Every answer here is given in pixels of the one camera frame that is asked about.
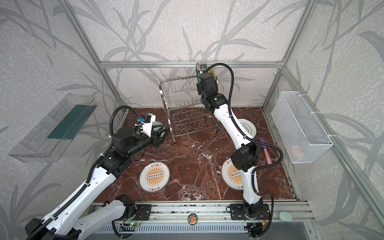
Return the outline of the yellow woven pattern plate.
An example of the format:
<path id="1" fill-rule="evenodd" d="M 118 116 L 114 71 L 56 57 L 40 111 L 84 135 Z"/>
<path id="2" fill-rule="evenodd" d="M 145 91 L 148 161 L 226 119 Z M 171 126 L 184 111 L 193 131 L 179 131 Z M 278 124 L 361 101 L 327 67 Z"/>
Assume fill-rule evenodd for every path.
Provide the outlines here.
<path id="1" fill-rule="evenodd" d="M 208 72 L 211 73 L 211 74 L 213 75 L 213 77 L 214 77 L 215 80 L 217 79 L 216 74 L 215 74 L 215 71 L 214 71 L 213 69 L 210 69 Z"/>

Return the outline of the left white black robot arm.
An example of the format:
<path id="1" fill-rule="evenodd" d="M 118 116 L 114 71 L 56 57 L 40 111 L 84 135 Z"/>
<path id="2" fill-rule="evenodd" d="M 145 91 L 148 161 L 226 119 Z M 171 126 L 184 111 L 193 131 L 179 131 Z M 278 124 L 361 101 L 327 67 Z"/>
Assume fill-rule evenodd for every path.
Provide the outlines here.
<path id="1" fill-rule="evenodd" d="M 120 110 L 131 111 L 134 127 L 121 127 L 114 132 L 114 119 Z M 133 157 L 149 146 L 159 148 L 170 129 L 156 123 L 156 116 L 139 116 L 130 106 L 119 106 L 109 122 L 111 143 L 93 163 L 86 180 L 55 210 L 32 219 L 25 227 L 29 240 L 84 240 L 96 230 L 122 217 L 132 218 L 135 201 L 120 195 L 101 209 L 82 217 L 91 203 L 132 164 Z"/>

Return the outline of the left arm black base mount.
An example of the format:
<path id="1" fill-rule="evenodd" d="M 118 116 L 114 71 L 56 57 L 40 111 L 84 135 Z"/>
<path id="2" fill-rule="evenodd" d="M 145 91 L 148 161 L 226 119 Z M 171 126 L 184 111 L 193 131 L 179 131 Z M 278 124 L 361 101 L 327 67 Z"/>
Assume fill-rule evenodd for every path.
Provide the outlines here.
<path id="1" fill-rule="evenodd" d="M 136 211 L 131 217 L 128 218 L 128 220 L 129 221 L 148 221 L 150 219 L 151 210 L 152 210 L 152 205 L 150 204 L 136 205 Z"/>

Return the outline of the white plate dark green rim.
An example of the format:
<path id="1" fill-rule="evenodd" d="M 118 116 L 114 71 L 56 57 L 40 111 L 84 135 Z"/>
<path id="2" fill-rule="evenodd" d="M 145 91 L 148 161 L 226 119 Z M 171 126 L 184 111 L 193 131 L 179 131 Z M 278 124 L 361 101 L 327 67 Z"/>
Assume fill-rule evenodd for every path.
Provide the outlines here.
<path id="1" fill-rule="evenodd" d="M 199 75 L 201 73 L 201 65 L 199 63 L 196 64 L 196 76 L 199 79 Z"/>

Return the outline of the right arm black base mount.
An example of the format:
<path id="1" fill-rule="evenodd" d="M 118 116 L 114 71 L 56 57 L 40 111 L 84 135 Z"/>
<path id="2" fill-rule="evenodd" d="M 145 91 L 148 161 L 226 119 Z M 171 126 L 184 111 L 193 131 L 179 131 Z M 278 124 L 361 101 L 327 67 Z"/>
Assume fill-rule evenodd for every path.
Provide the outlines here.
<path id="1" fill-rule="evenodd" d="M 230 204 L 226 208 L 231 215 L 231 220 L 269 220 L 271 210 L 268 204 L 258 202 L 254 205 Z"/>

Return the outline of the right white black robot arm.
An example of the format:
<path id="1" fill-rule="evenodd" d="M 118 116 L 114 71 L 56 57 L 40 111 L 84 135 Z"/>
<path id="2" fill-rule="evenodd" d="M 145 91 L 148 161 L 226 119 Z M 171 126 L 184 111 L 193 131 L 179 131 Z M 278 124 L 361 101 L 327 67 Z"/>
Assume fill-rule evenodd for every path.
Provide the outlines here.
<path id="1" fill-rule="evenodd" d="M 210 72 L 212 68 L 218 66 L 228 69 L 231 75 L 228 97 L 219 92 L 216 77 Z M 282 162 L 284 153 L 276 145 L 255 140 L 240 124 L 231 106 L 235 76 L 229 65 L 216 63 L 208 67 L 206 64 L 197 63 L 196 73 L 197 90 L 199 96 L 201 96 L 202 104 L 219 120 L 234 143 L 236 151 L 231 156 L 231 160 L 236 169 L 239 170 L 242 178 L 245 216 L 251 220 L 255 219 L 265 206 L 262 196 L 270 195 L 271 198 L 273 197 L 270 191 L 266 193 L 259 192 L 257 171 L 276 167 Z M 258 167 L 257 162 L 263 146 L 278 151 L 279 159 L 270 165 Z"/>

